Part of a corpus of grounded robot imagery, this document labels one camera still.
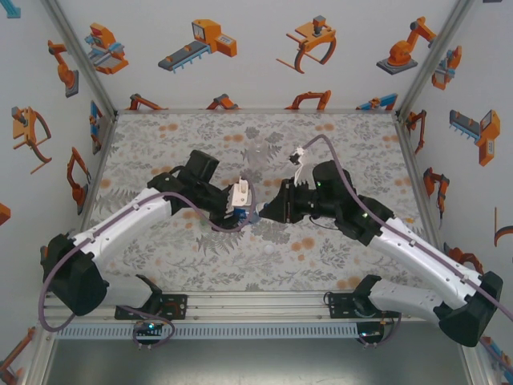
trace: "floral tablecloth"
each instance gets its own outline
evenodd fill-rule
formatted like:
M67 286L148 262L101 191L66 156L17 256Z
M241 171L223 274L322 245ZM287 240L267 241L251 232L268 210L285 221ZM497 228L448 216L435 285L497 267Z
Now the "floral tablecloth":
M220 161L211 183L223 187L244 173L258 200L270 201L281 179L296 171L290 153L319 133L333 141L358 193L379 199L424 236L393 116L365 114L121 115L90 225L123 207L154 175L184 164L193 149ZM269 144L268 162L259 170L247 161L257 136ZM311 150L312 164L331 159L321 141ZM267 245L271 253L264 251ZM164 291L340 290L354 288L367 274L411 286L420 282L388 257L307 218L296 225L261 220L224 234L211 231L191 209L141 233L108 269L144 274Z

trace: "cable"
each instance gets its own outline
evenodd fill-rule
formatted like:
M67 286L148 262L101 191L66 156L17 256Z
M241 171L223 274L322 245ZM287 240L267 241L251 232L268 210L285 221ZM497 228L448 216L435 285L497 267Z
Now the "cable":
M173 323L171 321L169 321L168 319L166 319L164 317L160 317L159 315L144 313L143 311L139 311L139 310L134 309L129 306L119 306L119 307L123 310L126 310L133 314L140 315L141 317L145 317L147 319L157 319L161 322L167 323L171 327L171 333L169 333L168 336L166 336L165 338L162 338L160 341L158 341L156 343L148 345L148 349L155 349L156 347L161 347L167 341L169 341L172 338L172 336L175 335L175 333L176 333L176 326L173 325ZM137 340L137 332L141 329L143 329L143 327L134 327L134 330L132 331L132 334L131 334L131 340L134 342L135 345L139 346L139 349L141 348L141 343Z
M169 175L173 175L175 172L182 170L185 170L185 166L176 166L169 172Z
M411 241L413 241L413 238L407 236L406 234L404 234L402 231L400 230L397 230L395 229L394 227L386 224L380 217L378 217L376 214L374 214L363 202L362 200L358 197L358 195L354 192L354 190L351 188L351 184L349 183L349 181L347 180L347 177L345 176L345 173L342 169L342 166L340 164L340 161L338 159L338 156L337 156L337 152L335 151L335 148L333 147L333 144L331 143L331 141L329 140L329 138L324 135L324 134L320 134L320 135L317 135L315 138L313 138L312 140L310 140L305 146L303 146L303 149L307 149L308 147L310 147L312 144L314 144L315 142L317 142L319 139L323 139L326 144L328 145L328 148L331 152L331 155L333 157L333 161L335 162L335 166L337 167L337 170L338 170L338 173L340 175L340 177L342 178L342 182L344 183L344 186L345 188L347 189L347 191L349 192L350 196L354 199L354 201L358 204L358 206L360 206L360 208L362 208L367 214L369 214L369 216L374 219L379 225L385 227L386 229L388 229L390 232L398 235L399 237L403 238L406 242L410 243ZM478 285L476 285L475 283L473 283L469 278L467 278L465 276L465 274L463 274L461 271L459 271L458 269L456 269L455 267L453 267L449 262L445 261L443 258L441 258L440 256L438 256L437 254L433 253L431 250L429 250L427 247L425 247L424 245L421 245L417 242L413 242L414 243L414 247L417 247L418 249L420 249L421 251L423 251L424 253L426 253L427 255L429 255L430 257L434 258L438 263L440 263L441 265L443 265L444 267L446 267L448 270L450 270L456 277L458 277L462 282L468 284L472 289L474 289L475 291L477 291L478 293L480 293L484 298L486 298L488 301L490 301L494 306L496 306L498 309L500 309L500 311L502 311L512 322L513 322L513 313L511 311L509 311L509 309L507 309L502 303L498 302L495 298L493 298L492 296L489 295L489 293L487 293L485 290L483 290L481 287L479 287Z
M358 340L361 343L363 343L364 348L367 348L369 346L373 346L374 348L376 348L381 345L384 345L387 342L389 342L392 339L392 337L395 335L396 331L398 330L399 326L401 325L401 320L402 320L402 314L399 314L398 321L392 326L392 330L390 331L390 333L384 339L382 339L380 342L368 343L365 339L363 339L363 337L361 335L358 335Z
M248 180L248 185L249 185L249 189L251 190L252 197L256 197L257 195L255 193L255 187L253 186L253 184L251 183L250 180ZM177 199L180 199L185 204L187 204L189 207L191 207L191 209L196 211L200 215L200 217L202 217L204 220L206 220L207 223L211 227L213 227L215 230L220 231L222 233L235 233L235 232L238 232L242 228L244 228L244 226L246 226L249 223L250 219L251 219L251 216L247 216L237 227L235 227L233 229L223 229L222 227L212 223L203 214L203 212L196 205L194 205L194 203L192 203L188 198L186 198L183 195L180 195L180 194L178 194L176 192L159 192L157 194L154 194L154 195L151 195L149 197L146 197L146 198L142 199L140 202L138 202L138 206L142 207L145 204L147 204L149 201L153 201L155 199L162 198L162 197L175 197ZM257 206L257 200L256 199L251 199L250 211L252 213L255 212L256 206ZM109 222L107 222L101 228L99 228L98 230L93 232L93 239L95 239L98 235L103 233L105 230L109 229L110 227L112 227L113 225L115 225L116 223L121 221L123 218L125 218L128 214L132 213L133 211L136 211L136 209L134 208L134 206L131 206L128 209L126 209L125 211L123 211L122 213L118 214L116 217L112 218ZM46 317L45 317L45 298L46 298L46 292L48 291L48 289L50 287L50 284L51 284L51 281L54 279L54 277L57 274L57 272L59 271L59 269L61 269L63 267L63 265L71 257L73 257L73 255L75 255L75 253L77 251L79 251L82 247L84 247L85 245L88 245L91 242L92 242L92 240L90 238L88 238L88 239L85 239L84 241L80 242L78 245L76 245L73 249L71 249L69 252L67 252L64 255L64 257L61 258L61 260L59 262L57 262L55 264L54 268L46 276L45 282L42 284L42 288L41 288L41 292L39 294L39 300L38 300L38 318L39 318L39 322L41 323L41 326L43 327L43 329L48 330L48 331L50 331L52 333L61 331L64 328L66 328L71 323L71 321L73 321L73 319L75 318L75 315L72 314L72 315L70 315L70 317L62 325L60 325L60 326L50 326L48 324L48 322L46 321Z
M335 228L333 228L333 227L326 227L326 226L323 226L323 225L319 225L318 223L315 223L315 222L313 221L313 218L312 218L312 216L311 216L311 215L309 216L309 218L308 218L308 219L310 219L310 222L312 222L314 225L319 226L319 227L322 227L323 229L339 231L338 229L335 229Z
M503 369L505 371L507 371L510 375L513 375L513 367L511 367L511 365L508 365L507 363L505 363L504 360L502 358L500 358L499 355L497 353L495 353L495 351L491 348L491 346L488 345L482 338L479 341L484 346L484 348L488 351L488 353L499 363L499 365L501 367L503 367Z
M329 306L329 303L328 303L328 302L326 302L326 296L327 296L327 295L330 295L330 294L333 294L333 292L331 292L331 291L326 291L326 292L324 293L324 297L322 297L322 301L324 302L324 304L325 304L326 306Z

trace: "white wall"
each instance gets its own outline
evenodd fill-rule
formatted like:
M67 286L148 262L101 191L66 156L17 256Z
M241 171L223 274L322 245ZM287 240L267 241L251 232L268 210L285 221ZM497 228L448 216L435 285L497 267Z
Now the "white wall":
M0 226L0 359L14 348L37 321L37 299L42 285L39 247L58 233L78 229L81 217L67 183L66 168L71 146L82 155L86 166L94 173L100 153L91 151L89 127L90 101L94 99L80 74L79 93L67 99L64 84L57 75L57 61L46 44L62 43L57 30L46 15L41 2L16 0L21 7L20 19L7 19L0 11L0 35L3 54L0 55L0 203L11 210L11 219ZM77 66L68 53L63 54L70 69ZM52 138L41 144L43 155L50 163L33 175L30 171L39 161L23 146L13 146L10 109L32 107L49 126ZM36 124L38 138L44 136ZM85 184L78 167L75 180Z
M417 155L420 169L433 167L450 179L442 238L451 247L474 253L485 271L504 280L502 303L513 309L513 236L504 236L494 247L494 207L499 208L499 228L513 225L511 204L513 113L511 112L511 20L513 2L476 2L450 45L461 45L462 61L455 78L441 91L426 85L414 106L427 111L425 147ZM480 121L491 109L501 119L495 140L495 158L479 165L479 149L449 125L450 110ZM418 130L412 134L417 145ZM497 311L487 331L507 354L513 355L513 325Z
M62 7L81 39L90 33L90 24L98 22L125 46L129 66L113 75L99 73L117 108L128 107L136 92L171 108L206 108L223 93L240 107L284 108L298 94L327 89L333 93L328 107L355 108L376 96L397 92L401 98L406 93L420 66L388 75L376 62L408 37L410 23L421 16L438 33L454 4L454 0L75 0L62 2ZM293 63L297 43L285 34L319 14L337 30L331 60L322 66L303 58L303 75L277 62L281 58ZM197 18L218 22L223 33L237 41L238 55L206 55L175 74L159 68L160 60L193 40L191 22ZM84 41L83 46L89 51ZM317 49L326 48L325 44ZM325 51L314 52L321 57ZM427 52L427 42L420 38L413 58L422 63ZM306 107L316 105L317 100L305 102Z

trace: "floor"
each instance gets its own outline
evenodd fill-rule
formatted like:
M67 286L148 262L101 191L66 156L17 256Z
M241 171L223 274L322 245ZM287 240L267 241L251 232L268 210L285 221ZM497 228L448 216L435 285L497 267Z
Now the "floor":
M176 340L151 352L131 341L69 340L56 343L45 384L465 385L460 354L424 322L404 322L376 350L353 339Z
M244 173L256 185L258 201L270 201L281 179L296 171L290 153L319 133L333 141L358 193L377 198L424 236L393 116L357 113L121 115L90 225L123 207L154 175L184 164L193 149L220 161L211 183L223 187ZM269 144L268 162L251 169L247 149L257 136ZM311 149L311 164L330 159L321 142ZM266 245L273 246L270 255ZM140 234L110 262L109 272L144 274L164 291L343 290L367 274L422 284L388 257L307 218L295 225L262 220L223 234L190 209Z

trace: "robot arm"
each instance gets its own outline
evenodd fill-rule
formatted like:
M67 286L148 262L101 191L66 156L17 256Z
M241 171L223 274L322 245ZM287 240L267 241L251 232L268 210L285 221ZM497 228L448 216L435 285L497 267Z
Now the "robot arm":
M396 67L407 65L411 60L411 53L417 44L419 36L427 40L429 42L428 47L431 47L436 34L426 26L425 22L426 18L421 17L410 24L411 32L408 39L395 43L390 49L389 65Z
M298 163L300 156L291 156ZM349 173L344 170L351 184ZM315 189L307 183L294 185L294 178L283 180L278 195L260 211L263 218L280 223L296 223L304 215L330 217L347 237L401 262L432 290L417 289L368 275L353 295L359 310L397 311L437 323L442 331L462 345L473 347L496 308L447 266L461 272L490 296L499 300L503 281L492 272L480 275L453 261L409 230L394 213L375 199L358 196L386 226L380 225L351 197L335 163L331 160L313 169ZM408 234L410 242L400 237ZM429 250L439 261L423 250Z
M71 239L62 234L54 237L42 249L43 281L65 255L78 248L49 285L75 315L88 314L99 305L125 305L156 314L162 291L144 276L107 274L108 263L137 234L188 207L166 193L180 194L207 211L218 229L235 231L240 218L231 212L232 186L220 190L209 184L218 164L213 157L194 150L185 166L153 178L136 198L102 223ZM179 171L177 176L172 175L175 171Z

